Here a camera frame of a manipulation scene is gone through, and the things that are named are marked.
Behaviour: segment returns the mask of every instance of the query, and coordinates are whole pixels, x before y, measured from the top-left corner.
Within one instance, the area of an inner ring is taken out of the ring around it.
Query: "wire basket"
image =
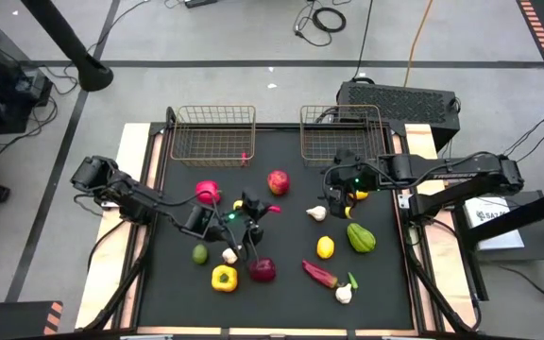
[[[363,160],[385,153],[382,119],[374,105],[303,106],[299,131],[306,166],[329,166],[337,149]]]
[[[171,158],[187,166],[249,166],[255,153],[252,106],[179,108]]]

